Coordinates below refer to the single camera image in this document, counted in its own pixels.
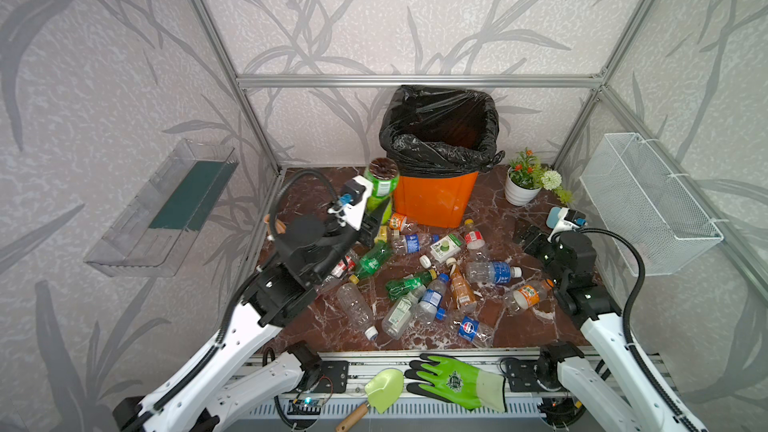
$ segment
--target blue label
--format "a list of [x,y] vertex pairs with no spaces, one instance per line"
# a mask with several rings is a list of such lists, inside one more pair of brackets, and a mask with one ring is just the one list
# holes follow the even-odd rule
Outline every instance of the blue label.
[[418,249],[418,235],[406,235],[406,253],[413,254],[414,252],[418,252]]
[[480,322],[464,317],[461,327],[458,328],[458,336],[472,342],[477,335],[478,327],[480,327]]
[[424,297],[422,297],[422,302],[427,302],[435,307],[440,307],[440,301],[442,300],[442,295],[440,292],[433,291],[429,289],[425,294]]
[[512,280],[512,269],[506,262],[491,262],[493,264],[494,283],[506,284]]

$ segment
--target dark red marble surface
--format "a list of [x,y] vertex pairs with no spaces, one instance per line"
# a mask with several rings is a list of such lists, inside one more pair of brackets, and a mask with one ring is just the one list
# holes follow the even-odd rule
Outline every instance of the dark red marble surface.
[[[292,170],[288,171],[288,176],[293,173]],[[526,206],[513,206],[504,198],[506,170],[506,166],[499,166],[478,177],[467,205],[465,218],[472,218],[475,221],[475,225],[488,244],[491,259],[521,267],[523,279],[513,279],[507,286],[479,287],[477,284],[472,284],[481,296],[478,297],[479,307],[475,312],[475,318],[494,328],[495,348],[536,347],[555,340],[587,345],[588,342],[552,297],[543,300],[533,310],[528,310],[519,316],[509,316],[504,312],[501,297],[510,285],[542,277],[540,262],[524,254],[518,245],[512,243],[512,234],[517,220],[524,219],[544,228],[550,208],[560,206],[556,197],[546,190],[542,190]],[[362,168],[324,168],[322,171],[338,190],[346,180],[362,173]],[[296,216],[323,210],[328,203],[328,197],[319,181],[305,178],[290,190],[288,198],[283,202],[278,217],[289,223]],[[423,226],[420,229],[441,236],[455,231],[455,229]],[[366,251],[360,245],[356,246],[356,250],[361,256]],[[271,245],[268,244],[262,250],[260,262],[270,251]],[[406,256],[395,255],[376,275],[360,282],[360,292],[368,300],[376,315],[379,337],[375,342],[367,340],[362,332],[351,329],[336,299],[334,289],[318,297],[301,316],[269,342],[268,346],[279,352],[285,350],[289,344],[304,340],[319,352],[473,348],[472,344],[457,335],[450,321],[435,321],[430,325],[412,324],[397,341],[382,330],[381,320],[392,306],[386,296],[384,284],[393,278],[401,278],[421,271],[422,267],[418,263],[419,255],[418,253]],[[466,251],[458,256],[459,264],[464,262],[465,257]],[[449,314],[451,312],[456,314],[453,304],[449,304],[447,310]]]

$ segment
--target white flower pot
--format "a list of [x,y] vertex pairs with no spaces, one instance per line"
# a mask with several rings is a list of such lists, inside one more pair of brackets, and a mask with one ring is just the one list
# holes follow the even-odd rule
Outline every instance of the white flower pot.
[[539,188],[523,188],[515,184],[507,174],[507,181],[504,184],[504,197],[507,198],[507,202],[514,206],[524,206],[533,200],[533,197],[538,195]]

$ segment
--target white flower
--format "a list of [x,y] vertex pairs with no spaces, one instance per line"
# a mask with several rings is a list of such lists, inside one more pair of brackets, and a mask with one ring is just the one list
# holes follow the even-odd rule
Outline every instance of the white flower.
[[562,184],[562,176],[555,170],[547,170],[542,175],[542,185],[547,190],[553,190]]

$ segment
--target glove logo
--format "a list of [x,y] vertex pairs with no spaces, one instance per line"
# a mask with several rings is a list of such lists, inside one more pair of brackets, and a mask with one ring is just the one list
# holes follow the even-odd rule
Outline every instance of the glove logo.
[[449,389],[458,393],[462,391],[462,387],[464,386],[464,380],[462,380],[462,376],[459,375],[458,372],[454,370],[453,374],[448,376],[448,381],[446,382],[446,385],[448,386]]

